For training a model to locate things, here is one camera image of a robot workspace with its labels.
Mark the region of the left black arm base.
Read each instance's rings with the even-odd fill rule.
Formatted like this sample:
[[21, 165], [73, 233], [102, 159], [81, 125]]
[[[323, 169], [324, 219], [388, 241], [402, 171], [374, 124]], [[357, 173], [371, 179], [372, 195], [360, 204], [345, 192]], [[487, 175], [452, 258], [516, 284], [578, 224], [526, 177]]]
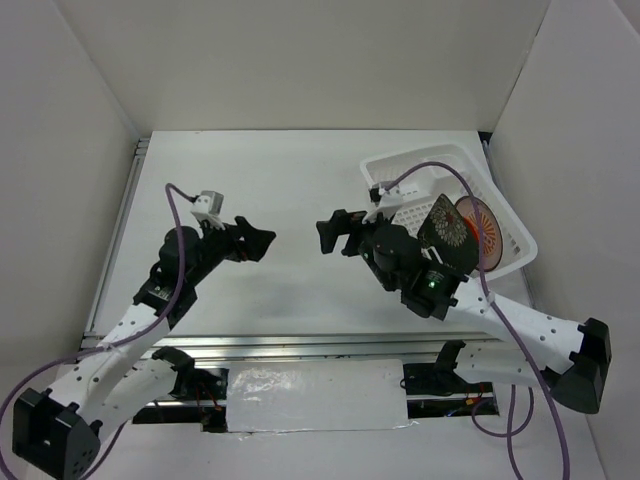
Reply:
[[174, 347], [161, 347], [151, 355], [152, 360], [168, 363], [176, 373], [169, 396], [181, 402], [194, 401], [199, 423], [205, 432], [227, 431], [226, 406], [229, 370], [213, 371], [197, 368], [194, 358]]

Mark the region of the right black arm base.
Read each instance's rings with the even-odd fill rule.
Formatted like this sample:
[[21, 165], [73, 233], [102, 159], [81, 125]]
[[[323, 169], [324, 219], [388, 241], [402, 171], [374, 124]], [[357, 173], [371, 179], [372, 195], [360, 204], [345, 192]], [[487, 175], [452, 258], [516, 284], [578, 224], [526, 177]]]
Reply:
[[432, 363], [406, 363], [400, 387], [411, 419], [497, 415], [491, 383], [468, 383], [457, 374], [457, 357], [466, 343], [447, 341]]

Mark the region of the orange round plate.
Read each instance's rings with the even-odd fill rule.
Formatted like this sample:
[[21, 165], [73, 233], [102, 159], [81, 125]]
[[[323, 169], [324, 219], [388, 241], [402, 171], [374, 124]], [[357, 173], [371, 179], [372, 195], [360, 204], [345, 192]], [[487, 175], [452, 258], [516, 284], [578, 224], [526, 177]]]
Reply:
[[480, 242], [480, 233], [479, 233], [479, 229], [475, 223], [475, 220], [471, 217], [465, 217], [464, 221], [466, 222], [466, 224], [468, 225], [469, 229], [471, 230], [471, 232], [474, 235], [474, 238], [476, 239], [477, 242]]

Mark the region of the black square floral plate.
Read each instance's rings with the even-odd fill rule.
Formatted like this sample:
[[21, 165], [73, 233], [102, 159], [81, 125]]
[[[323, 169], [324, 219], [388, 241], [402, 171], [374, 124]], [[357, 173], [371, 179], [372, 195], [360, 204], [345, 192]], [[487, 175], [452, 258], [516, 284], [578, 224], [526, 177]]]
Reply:
[[450, 268], [471, 274], [479, 263], [479, 239], [451, 200], [441, 194], [420, 226], [417, 239]]

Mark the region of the white sunburst pattern plate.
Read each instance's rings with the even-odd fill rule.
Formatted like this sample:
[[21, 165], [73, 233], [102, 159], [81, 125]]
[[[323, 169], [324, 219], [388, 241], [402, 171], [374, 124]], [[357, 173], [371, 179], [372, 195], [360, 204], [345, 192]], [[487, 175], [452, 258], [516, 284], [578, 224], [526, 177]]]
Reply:
[[[483, 263], [486, 271], [495, 270], [503, 255], [503, 236], [496, 216], [489, 206], [482, 200], [476, 200], [478, 211], [480, 214], [480, 223], [483, 232]], [[457, 211], [465, 218], [471, 217], [475, 220], [478, 227], [475, 210], [469, 196], [461, 197], [456, 203]]]

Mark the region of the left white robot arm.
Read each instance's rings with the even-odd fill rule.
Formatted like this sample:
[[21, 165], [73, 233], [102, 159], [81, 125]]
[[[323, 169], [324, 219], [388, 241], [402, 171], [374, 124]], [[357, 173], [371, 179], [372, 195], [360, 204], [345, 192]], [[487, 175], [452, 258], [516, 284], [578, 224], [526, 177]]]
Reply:
[[225, 379], [174, 347], [156, 349], [197, 299], [196, 286], [225, 260], [260, 261], [276, 234], [238, 216], [216, 229], [173, 228], [122, 319], [74, 368], [13, 405], [12, 451], [55, 479], [83, 479], [102, 442], [160, 397], [184, 399]]

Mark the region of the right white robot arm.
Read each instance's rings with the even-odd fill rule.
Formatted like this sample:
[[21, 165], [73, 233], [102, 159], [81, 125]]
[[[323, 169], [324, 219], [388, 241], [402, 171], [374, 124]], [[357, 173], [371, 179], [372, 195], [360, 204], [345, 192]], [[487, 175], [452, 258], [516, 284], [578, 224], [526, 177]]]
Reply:
[[452, 266], [477, 249], [476, 241], [447, 255], [402, 225], [384, 217], [368, 222], [365, 216], [341, 209], [317, 222], [322, 253], [331, 253], [346, 236], [342, 255], [362, 258], [382, 287], [399, 292], [414, 314], [470, 326], [505, 344], [446, 342], [433, 368], [442, 389], [484, 382], [539, 387], [566, 408], [599, 412], [612, 358], [607, 324], [564, 320], [485, 292], [479, 280]]

